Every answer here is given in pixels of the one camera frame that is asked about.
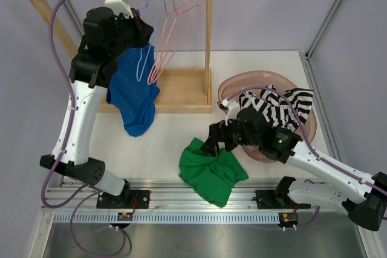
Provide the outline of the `black white striped tank top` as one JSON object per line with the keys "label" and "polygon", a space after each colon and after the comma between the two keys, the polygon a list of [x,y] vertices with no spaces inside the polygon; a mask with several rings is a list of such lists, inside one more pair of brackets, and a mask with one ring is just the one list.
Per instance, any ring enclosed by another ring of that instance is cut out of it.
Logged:
{"label": "black white striped tank top", "polygon": [[240,108],[254,108],[262,113],[273,127],[283,127],[294,132],[299,128],[299,123],[305,124],[308,120],[314,91],[293,88],[286,90],[283,97],[275,91],[274,85],[268,85],[266,90],[260,90],[259,95],[245,91],[239,95]]}

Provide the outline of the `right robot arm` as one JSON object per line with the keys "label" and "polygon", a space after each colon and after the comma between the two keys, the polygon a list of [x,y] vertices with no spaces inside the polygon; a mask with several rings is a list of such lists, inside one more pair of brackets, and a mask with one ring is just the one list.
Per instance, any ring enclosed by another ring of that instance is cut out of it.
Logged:
{"label": "right robot arm", "polygon": [[230,152],[237,146],[256,146],[268,159],[302,169],[318,178],[306,182],[283,177],[275,190],[280,207],[307,204],[347,215],[356,225],[379,231],[386,212],[386,174],[374,175],[350,167],[313,148],[298,134],[273,127],[254,108],[242,109],[234,118],[209,126],[201,150],[220,154],[219,144]]}

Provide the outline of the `pale pink tank top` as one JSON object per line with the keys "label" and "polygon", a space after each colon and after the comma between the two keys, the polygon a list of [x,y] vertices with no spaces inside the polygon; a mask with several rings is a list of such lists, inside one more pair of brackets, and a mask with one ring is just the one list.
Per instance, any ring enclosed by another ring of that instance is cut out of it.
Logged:
{"label": "pale pink tank top", "polygon": [[243,146],[243,149],[248,155],[260,155],[259,148],[257,146]]}

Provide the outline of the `pink wire hanger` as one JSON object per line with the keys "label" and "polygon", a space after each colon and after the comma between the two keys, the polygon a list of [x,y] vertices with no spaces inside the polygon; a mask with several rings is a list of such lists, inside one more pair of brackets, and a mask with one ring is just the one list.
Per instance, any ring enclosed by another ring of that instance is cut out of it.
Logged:
{"label": "pink wire hanger", "polygon": [[205,0],[195,2],[186,0],[177,3],[171,0],[172,6],[167,5],[167,0],[163,0],[165,19],[161,30],[160,38],[155,49],[154,64],[148,75],[148,85],[157,82],[161,73],[171,62],[183,41],[187,39],[189,33],[199,20],[199,16],[189,25],[187,23],[189,14],[192,11],[204,10]]}

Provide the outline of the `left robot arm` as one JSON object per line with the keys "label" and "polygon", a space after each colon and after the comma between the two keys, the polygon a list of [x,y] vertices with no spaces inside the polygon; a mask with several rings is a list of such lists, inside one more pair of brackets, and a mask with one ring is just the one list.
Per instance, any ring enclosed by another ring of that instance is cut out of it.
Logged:
{"label": "left robot arm", "polygon": [[130,48],[148,44],[154,29],[135,9],[130,15],[98,7],[87,12],[85,30],[68,79],[71,92],[57,144],[40,158],[40,166],[50,173],[78,180],[109,195],[117,208],[131,200],[130,185],[106,169],[105,162],[91,158],[89,144],[97,111],[108,91],[117,60]]}

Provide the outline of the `green tank top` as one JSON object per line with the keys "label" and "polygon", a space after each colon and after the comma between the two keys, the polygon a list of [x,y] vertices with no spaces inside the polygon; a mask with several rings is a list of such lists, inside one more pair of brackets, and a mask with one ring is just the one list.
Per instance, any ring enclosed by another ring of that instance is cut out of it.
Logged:
{"label": "green tank top", "polygon": [[206,202],[223,208],[234,186],[249,176],[233,153],[222,148],[218,156],[211,156],[201,150],[203,144],[193,138],[183,150],[179,177]]}

